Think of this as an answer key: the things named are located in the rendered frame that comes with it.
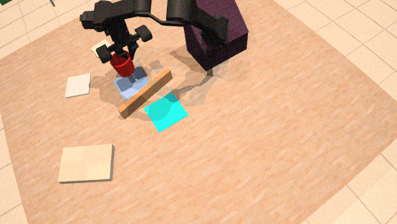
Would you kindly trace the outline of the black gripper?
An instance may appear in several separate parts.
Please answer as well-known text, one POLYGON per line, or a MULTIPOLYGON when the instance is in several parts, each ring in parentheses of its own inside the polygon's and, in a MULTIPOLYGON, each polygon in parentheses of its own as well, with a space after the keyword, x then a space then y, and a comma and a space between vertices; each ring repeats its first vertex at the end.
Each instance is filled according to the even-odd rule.
POLYGON ((136 41, 141 38, 142 42, 147 42, 153 38, 146 25, 136 28, 135 32, 136 33, 134 35, 130 34, 127 26, 121 32, 110 32, 114 44, 110 45, 109 47, 104 44, 96 49, 97 55, 101 59, 101 62, 105 64, 106 62, 112 60, 112 52, 115 52, 118 58, 122 57, 128 60, 128 56, 123 49, 125 46, 128 46, 128 52, 133 60, 135 52, 139 48, 139 45, 136 41))

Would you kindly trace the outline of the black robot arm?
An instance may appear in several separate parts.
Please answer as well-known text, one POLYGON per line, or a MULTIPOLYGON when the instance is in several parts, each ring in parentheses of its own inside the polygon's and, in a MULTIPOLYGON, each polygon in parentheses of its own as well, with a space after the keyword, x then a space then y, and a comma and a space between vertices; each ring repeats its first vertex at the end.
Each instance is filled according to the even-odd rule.
MULTIPOLYGON (((151 14, 152 0, 121 0, 114 3, 99 0, 94 11, 84 11, 80 21, 84 29, 96 32, 121 32, 126 28, 125 19, 134 17, 152 18, 158 24, 171 27, 193 25, 200 29, 203 40, 209 47, 227 45, 229 21, 224 16, 210 16, 197 6, 196 0, 167 0, 166 21, 151 14)), ((111 37, 112 39, 112 37, 111 37)), ((113 41, 113 39, 112 39, 113 41)))

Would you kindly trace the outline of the tan wooden flat bar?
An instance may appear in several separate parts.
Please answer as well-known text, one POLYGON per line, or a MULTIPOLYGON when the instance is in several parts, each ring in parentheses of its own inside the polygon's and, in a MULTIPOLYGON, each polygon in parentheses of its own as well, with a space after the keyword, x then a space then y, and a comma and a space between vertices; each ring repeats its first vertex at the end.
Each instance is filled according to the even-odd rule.
POLYGON ((127 100, 118 111, 123 119, 127 119, 134 111, 136 111, 142 104, 151 98, 158 90, 172 79, 171 70, 166 68, 158 76, 156 76, 146 86, 142 87, 129 100, 127 100))

